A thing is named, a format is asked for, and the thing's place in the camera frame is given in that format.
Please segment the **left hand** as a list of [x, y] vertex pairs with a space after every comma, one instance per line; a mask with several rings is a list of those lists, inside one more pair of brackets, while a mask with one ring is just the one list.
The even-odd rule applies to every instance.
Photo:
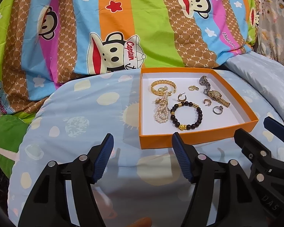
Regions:
[[152, 220], [149, 217], [141, 218], [127, 227], [152, 227]]

